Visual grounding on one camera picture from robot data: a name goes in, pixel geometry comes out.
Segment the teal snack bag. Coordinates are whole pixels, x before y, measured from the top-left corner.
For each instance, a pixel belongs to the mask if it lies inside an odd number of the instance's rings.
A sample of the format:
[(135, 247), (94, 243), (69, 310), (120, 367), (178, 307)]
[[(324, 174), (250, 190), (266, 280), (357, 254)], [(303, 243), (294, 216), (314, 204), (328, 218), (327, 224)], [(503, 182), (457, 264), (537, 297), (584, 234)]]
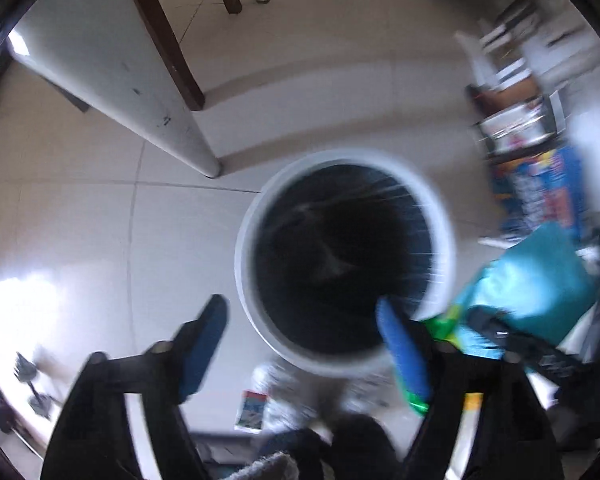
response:
[(523, 332), (558, 346), (595, 300), (595, 281), (576, 245), (556, 222), (546, 222), (484, 266), (452, 304), (424, 325), (437, 340), (468, 356), (498, 360), (502, 349), (471, 330), (465, 316), (473, 307), (501, 314)]

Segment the white round trash bin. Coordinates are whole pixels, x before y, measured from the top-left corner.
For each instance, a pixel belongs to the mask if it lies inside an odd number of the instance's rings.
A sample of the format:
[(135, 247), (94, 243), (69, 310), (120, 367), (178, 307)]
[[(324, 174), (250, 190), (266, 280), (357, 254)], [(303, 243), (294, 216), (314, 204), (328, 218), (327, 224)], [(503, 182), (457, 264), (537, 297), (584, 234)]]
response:
[(376, 324), (385, 296), (422, 320), (448, 303), (451, 219), (406, 160), (367, 148), (301, 157), (262, 188), (235, 249), (249, 321), (283, 360), (323, 377), (383, 370)]

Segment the small carton on floor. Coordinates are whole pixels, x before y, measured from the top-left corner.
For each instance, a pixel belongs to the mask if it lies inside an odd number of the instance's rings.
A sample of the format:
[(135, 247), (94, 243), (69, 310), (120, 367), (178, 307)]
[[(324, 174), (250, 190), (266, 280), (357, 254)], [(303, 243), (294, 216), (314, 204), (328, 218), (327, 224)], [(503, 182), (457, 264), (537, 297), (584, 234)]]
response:
[(237, 412), (234, 428), (238, 431), (258, 434), (263, 428), (264, 412), (268, 396), (264, 393), (245, 390)]

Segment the blue printed cardboard box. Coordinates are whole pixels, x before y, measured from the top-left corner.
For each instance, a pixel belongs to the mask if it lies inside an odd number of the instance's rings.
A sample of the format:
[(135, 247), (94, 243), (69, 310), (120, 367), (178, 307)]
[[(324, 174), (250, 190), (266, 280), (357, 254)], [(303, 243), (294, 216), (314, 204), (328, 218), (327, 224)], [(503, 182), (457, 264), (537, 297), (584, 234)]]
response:
[(582, 162), (569, 144), (537, 145), (486, 160), (491, 190), (504, 211), (501, 232), (525, 237), (558, 223), (576, 243), (588, 236)]

